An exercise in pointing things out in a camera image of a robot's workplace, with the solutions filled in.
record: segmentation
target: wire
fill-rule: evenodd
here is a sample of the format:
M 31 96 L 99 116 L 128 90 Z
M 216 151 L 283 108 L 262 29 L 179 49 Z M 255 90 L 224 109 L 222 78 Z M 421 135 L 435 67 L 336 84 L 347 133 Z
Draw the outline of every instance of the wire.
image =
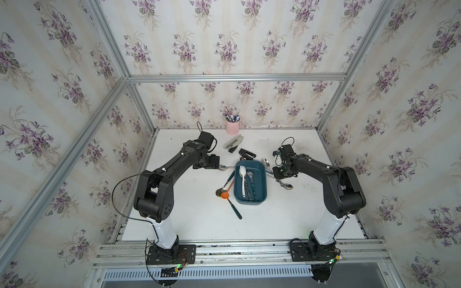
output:
M 118 214 L 122 215 L 122 216 L 125 217 L 125 218 L 131 219 L 131 220 L 143 221 L 143 222 L 147 222 L 147 223 L 151 224 L 152 227 L 154 228 L 155 236 L 157 237 L 157 242 L 158 242 L 158 241 L 159 241 L 159 236 L 158 236 L 157 231 L 155 230 L 155 227 L 154 227 L 154 225 L 152 224 L 152 222 L 150 222 L 150 221 L 148 221 L 148 220 L 143 220 L 143 219 L 137 219 L 137 218 L 128 217 L 128 216 L 122 214 L 122 213 L 115 207 L 115 203 L 114 203 L 114 192 L 115 192 L 115 188 L 117 188 L 117 186 L 118 186 L 121 182 L 125 181 L 126 179 L 132 178 L 132 177 L 134 177 L 134 176 L 138 176 L 138 175 L 150 175 L 150 174 L 153 174 L 153 172 L 150 172 L 150 173 L 138 173 L 138 174 L 131 175 L 131 176 L 129 176 L 129 177 L 126 177 L 125 179 L 120 180 L 120 182 L 118 182 L 118 183 L 115 185 L 114 189 L 112 190 L 111 199 L 112 199 L 112 206 L 114 207 L 115 211 L 117 211 Z
M 282 145 L 280 146 L 283 146 L 284 145 L 284 142 L 287 141 L 288 139 L 292 138 L 293 139 L 293 143 L 291 143 L 291 145 L 293 145 L 295 143 L 295 138 L 294 137 L 288 137 L 286 138 L 285 140 L 282 141 Z
M 210 151 L 208 151 L 208 153 L 213 152 L 213 150 L 216 148 L 216 145 L 218 144 L 218 140 L 217 140 L 216 138 L 213 137 L 213 140 L 216 140 L 216 144 L 214 145 L 213 149 L 211 149 Z

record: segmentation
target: blue tray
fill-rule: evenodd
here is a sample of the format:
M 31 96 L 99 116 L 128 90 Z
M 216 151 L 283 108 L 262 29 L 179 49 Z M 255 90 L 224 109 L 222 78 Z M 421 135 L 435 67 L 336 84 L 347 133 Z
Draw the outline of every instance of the blue tray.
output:
M 253 184 L 256 192 L 256 201 L 250 201 L 248 195 L 244 198 L 242 196 L 242 177 L 238 173 L 240 166 L 243 165 L 247 168 L 247 171 L 251 169 L 253 171 Z M 247 175 L 247 183 L 251 191 L 251 183 Z M 267 197 L 267 185 L 266 185 L 266 169 L 260 161 L 256 160 L 240 160 L 235 165 L 235 183 L 234 183 L 234 196 L 237 202 L 246 205 L 259 205 L 261 202 L 266 200 Z

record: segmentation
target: spoon handle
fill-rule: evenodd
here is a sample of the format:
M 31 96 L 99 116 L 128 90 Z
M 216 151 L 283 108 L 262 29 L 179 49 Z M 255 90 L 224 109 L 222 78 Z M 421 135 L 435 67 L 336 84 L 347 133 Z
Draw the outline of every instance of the spoon handle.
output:
M 237 214 L 237 217 L 238 217 L 239 219 L 242 219 L 242 216 L 241 216 L 240 213 L 237 211 L 237 208 L 235 208 L 234 204 L 232 204 L 232 202 L 229 200 L 229 198 L 227 198 L 227 201 L 229 201 L 230 205 L 232 206 L 232 209 L 234 209 L 235 214 Z

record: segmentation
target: aluminum rail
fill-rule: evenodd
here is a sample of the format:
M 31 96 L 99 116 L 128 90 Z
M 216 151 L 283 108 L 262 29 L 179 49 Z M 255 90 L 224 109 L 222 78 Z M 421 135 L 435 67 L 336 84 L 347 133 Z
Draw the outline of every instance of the aluminum rail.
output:
M 344 81 L 344 73 L 133 75 L 132 83 L 238 81 Z

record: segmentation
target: pen holder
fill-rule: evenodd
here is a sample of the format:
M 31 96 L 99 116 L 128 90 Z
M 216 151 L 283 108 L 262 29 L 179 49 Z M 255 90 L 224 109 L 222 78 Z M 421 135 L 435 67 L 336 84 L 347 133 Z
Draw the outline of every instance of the pen holder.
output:
M 237 122 L 226 121 L 226 132 L 229 135 L 237 135 L 240 129 L 240 120 Z

